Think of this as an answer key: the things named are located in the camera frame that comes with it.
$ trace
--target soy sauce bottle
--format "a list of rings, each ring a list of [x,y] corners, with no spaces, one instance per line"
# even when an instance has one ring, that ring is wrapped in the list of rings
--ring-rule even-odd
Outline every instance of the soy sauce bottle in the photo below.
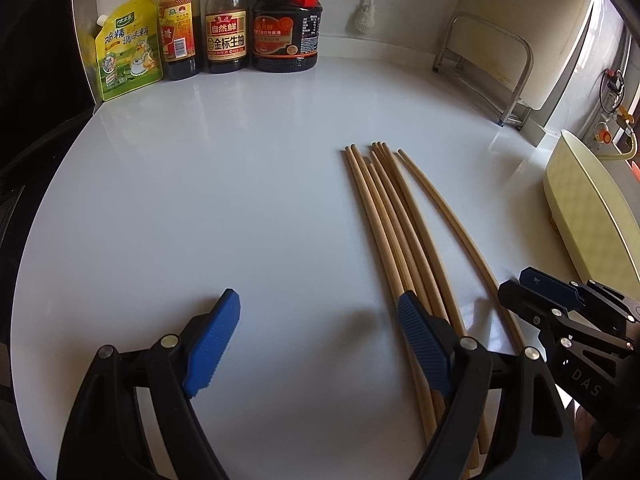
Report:
[[[253,64],[265,72],[300,72],[318,61],[318,0],[256,0]]]
[[[196,75],[204,65],[200,0],[158,2],[166,74],[173,80]]]
[[[207,63],[215,74],[249,66],[248,0],[207,0]]]

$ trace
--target yellow seasoning bag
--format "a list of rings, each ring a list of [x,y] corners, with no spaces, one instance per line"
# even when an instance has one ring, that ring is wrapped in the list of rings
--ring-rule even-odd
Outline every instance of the yellow seasoning bag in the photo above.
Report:
[[[119,6],[95,38],[102,98],[107,101],[162,79],[154,0]]]

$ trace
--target bottle label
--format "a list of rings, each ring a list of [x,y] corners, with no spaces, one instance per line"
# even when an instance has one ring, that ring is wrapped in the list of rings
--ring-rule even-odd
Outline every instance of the bottle label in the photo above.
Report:
[[[165,0],[158,5],[165,61],[196,55],[191,0]]]
[[[319,12],[260,14],[254,19],[254,54],[275,59],[314,56],[319,28]]]
[[[230,61],[246,54],[246,10],[207,14],[209,60]]]

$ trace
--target vinegar bottle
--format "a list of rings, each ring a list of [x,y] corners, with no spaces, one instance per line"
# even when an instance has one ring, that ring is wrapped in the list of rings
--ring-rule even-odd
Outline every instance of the vinegar bottle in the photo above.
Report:
[[[235,72],[249,65],[248,0],[207,0],[206,35],[209,72]]]
[[[169,78],[185,79],[202,70],[200,0],[158,0],[162,57]]]

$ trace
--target wooden chopstick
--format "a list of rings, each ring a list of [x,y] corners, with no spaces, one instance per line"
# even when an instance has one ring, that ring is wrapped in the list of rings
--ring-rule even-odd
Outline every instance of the wooden chopstick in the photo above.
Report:
[[[386,174],[389,182],[391,183],[391,187],[394,190],[396,189],[399,190],[400,186],[398,184],[398,181],[396,180],[396,174],[393,172],[389,161],[386,160],[385,152],[382,149],[382,143],[374,142],[371,146],[373,148],[372,153],[376,155],[376,158],[379,163],[378,165],[376,165],[378,167],[378,171],[380,171],[380,167],[382,167],[383,173]],[[398,200],[402,205],[402,209],[404,211],[410,211],[409,204],[407,203],[406,198],[404,197],[404,194],[402,192],[396,192],[396,196],[398,197]],[[413,219],[411,215],[408,215],[408,218],[411,222],[411,226],[413,228],[412,230],[416,232],[417,229],[416,229],[416,226],[413,224]]]
[[[409,281],[407,283],[404,283],[404,290],[412,290],[416,293],[416,296],[418,296],[417,290],[418,288],[420,288],[423,298],[427,299],[426,292],[424,291],[424,286],[422,286],[422,280],[420,279],[420,274],[418,273],[417,267],[415,267],[415,260],[413,258],[413,255],[411,254],[411,251],[409,250],[404,232],[402,232],[402,229],[400,227],[398,216],[396,215],[396,212],[391,205],[389,196],[387,195],[385,187],[383,186],[382,181],[380,180],[380,176],[373,164],[369,164],[369,173],[373,179],[373,183],[376,186],[375,192],[379,194],[384,205],[385,210],[379,213],[382,219],[382,225],[383,227],[385,227],[385,232],[387,232],[387,238],[390,240],[391,246],[398,244],[397,249],[400,251],[400,255],[402,256],[401,265],[406,265],[409,269]],[[444,403],[444,399],[442,398],[442,394],[436,390],[431,390],[431,400],[433,402],[433,409],[435,412],[436,420],[440,422],[446,410],[446,405]]]
[[[458,238],[464,245],[466,252],[476,264],[478,272],[482,276],[486,287],[496,299],[498,312],[500,313],[502,321],[510,336],[511,343],[515,347],[516,352],[522,352],[526,346],[524,343],[522,330],[520,329],[518,322],[513,317],[513,314],[509,310],[504,308],[499,301],[497,301],[498,281],[495,279],[494,274],[491,272],[489,265],[478,250],[478,247],[460,222],[460,219],[449,207],[449,204],[445,202],[435,186],[429,181],[427,176],[420,170],[420,168],[418,168],[417,164],[415,164],[414,161],[412,161],[411,158],[409,158],[409,156],[403,150],[398,150],[398,154],[400,155],[401,160],[406,164],[407,168],[413,173],[414,177],[418,180],[418,182],[420,182],[420,184],[422,184],[422,187],[427,192],[427,194],[437,204],[440,211],[442,211],[443,215],[447,218],[447,221],[449,221],[449,225],[451,225],[453,230],[458,235]]]
[[[398,186],[401,187],[401,191],[404,194],[404,198],[405,198],[405,202],[407,203],[408,206],[414,208],[415,211],[415,217],[417,218],[417,224],[420,225],[420,223],[422,223],[423,227],[425,230],[426,229],[426,225],[424,224],[424,220],[422,219],[422,216],[420,214],[420,210],[418,209],[414,197],[411,194],[411,191],[409,190],[406,182],[404,181],[404,178],[402,177],[402,174],[399,171],[399,168],[396,166],[395,164],[395,160],[393,160],[393,158],[391,157],[390,160],[388,160],[388,156],[386,155],[386,150],[384,150],[384,146],[380,146],[379,144],[374,144],[374,148],[377,148],[380,150],[380,153],[382,153],[382,155],[386,158],[386,162],[388,164],[388,167],[390,168],[391,171],[395,170],[397,171],[396,175],[395,175],[395,180],[398,183]],[[404,207],[402,206],[402,203],[398,197],[398,192],[394,189],[394,186],[391,183],[391,180],[388,177],[388,174],[386,174],[385,168],[383,167],[382,163],[380,162],[380,160],[378,159],[378,156],[376,155],[376,152],[372,153],[372,159],[374,161],[374,165],[378,168],[378,173],[380,174],[380,176],[382,177],[383,183],[386,186],[386,190],[388,191],[388,196],[391,197],[392,199],[392,207],[395,208],[396,210],[396,214],[399,216],[399,218],[401,219],[401,224],[402,224],[402,229],[404,229],[404,234],[407,235],[408,240],[410,240],[411,243],[411,247],[410,247],[410,252],[413,252],[413,256],[415,261],[420,262],[420,267],[421,267],[421,274],[423,276],[425,276],[427,278],[428,281],[428,285],[431,289],[431,295],[436,299],[436,301],[434,302],[434,305],[431,305],[431,309],[433,312],[436,312],[436,316],[439,316],[443,319],[449,320],[449,316],[447,315],[449,312],[449,309],[446,309],[443,305],[443,301],[442,298],[440,296],[440,291],[439,291],[439,287],[438,284],[435,282],[433,273],[431,272],[431,267],[427,261],[427,259],[425,258],[425,254],[424,251],[422,250],[422,246],[420,244],[420,241],[418,240],[417,234],[414,231],[414,227],[413,224],[411,223],[409,217],[408,217],[408,212],[404,209]],[[435,252],[434,254],[435,257],[437,257],[439,259],[439,256],[437,254],[437,252]],[[462,322],[462,317],[460,316],[460,311],[458,310],[458,306],[457,304],[454,302],[452,308],[454,309],[454,314],[457,314],[458,319],[459,319],[459,331],[456,331],[456,335],[459,337],[463,337],[466,335],[466,328],[464,323]],[[440,404],[440,400],[442,398],[439,399],[435,399],[435,407],[436,407],[436,413],[443,413],[444,411],[442,410],[442,405],[444,404],[444,401],[442,402],[442,404]],[[490,438],[489,438],[489,431],[486,425],[486,418],[484,417],[484,415],[481,418],[481,422],[480,422],[480,429],[479,429],[479,434],[478,434],[478,446],[474,446],[474,448],[472,449],[472,456],[470,457],[470,462],[473,464],[475,463],[477,460],[479,460],[479,457],[476,456],[476,454],[479,453],[479,451],[483,451],[484,453],[488,452],[489,449],[489,444],[490,444]]]
[[[375,153],[372,153],[371,155],[372,158],[376,156]],[[418,271],[418,266],[415,263],[414,254],[409,248],[409,241],[407,240],[404,230],[400,225],[400,220],[398,218],[398,215],[396,214],[394,206],[391,203],[391,200],[389,199],[388,192],[382,183],[382,178],[386,176],[386,174],[384,173],[384,170],[377,169],[374,164],[369,165],[369,173],[373,178],[373,182],[376,185],[376,189],[378,190],[380,198],[382,199],[382,203],[385,206],[385,210],[389,216],[389,219],[391,220],[391,226],[398,240],[399,248],[401,250],[402,256],[404,257],[406,266],[409,270],[412,286],[406,286],[405,290],[408,290],[410,288],[412,291],[414,291],[415,295],[418,297],[420,302],[425,305],[425,308],[429,312],[429,298],[427,297],[427,293],[424,290],[424,285],[422,284],[422,279],[420,278],[420,272]]]
[[[431,264],[431,269],[433,270],[433,276],[435,279],[431,283],[425,283],[425,288],[427,289],[427,292],[431,290],[434,296],[437,295],[435,291],[432,290],[433,288],[440,291],[442,302],[444,303],[444,308],[447,312],[447,316],[449,317],[449,322],[451,323],[453,330],[455,330],[458,337],[464,337],[466,335],[465,324],[462,321],[462,316],[460,316],[460,310],[458,309],[456,298],[454,297],[453,291],[449,285],[449,278],[447,277],[447,272],[444,269],[438,250],[433,242],[433,237],[431,237],[427,224],[424,222],[420,209],[418,208],[417,203],[415,203],[414,196],[412,195],[404,176],[402,176],[400,168],[398,168],[398,164],[396,163],[391,150],[384,142],[382,143],[382,149],[385,153],[385,158],[388,161],[389,166],[396,176],[396,181],[398,182],[400,191],[404,194],[404,198],[408,203],[409,213],[411,213],[414,218],[414,223],[420,233],[420,241],[424,247],[424,252]]]
[[[360,197],[364,204],[367,217],[369,218],[369,224],[371,225],[371,230],[373,231],[376,245],[378,246],[378,252],[380,253],[380,258],[382,259],[382,264],[385,269],[389,288],[391,289],[391,293],[394,297],[395,302],[402,294],[404,294],[404,290],[402,288],[402,280],[398,268],[396,267],[394,254],[392,252],[389,240],[386,237],[382,220],[378,215],[376,204],[374,202],[372,194],[370,193],[370,187],[367,184],[367,181],[370,181],[371,185],[373,184],[371,176],[369,174],[369,171],[366,171],[366,167],[364,168],[365,172],[361,170],[361,167],[356,159],[356,155],[354,154],[354,152],[357,152],[357,148],[355,148],[355,146],[353,146],[353,148],[354,149],[352,149],[351,146],[348,146],[346,148],[347,160],[356,181],[356,186],[358,187],[358,192],[360,193]],[[424,430],[424,437],[425,441],[428,442],[435,433],[438,425],[433,409],[430,389],[424,378],[424,375],[422,374],[422,371],[418,366],[418,363],[415,360],[414,353],[409,347],[406,339],[404,339],[404,342],[409,355],[409,363],[411,366],[412,375],[414,377],[414,383],[418,397],[418,405],[420,407],[420,416],[422,419],[422,427]]]

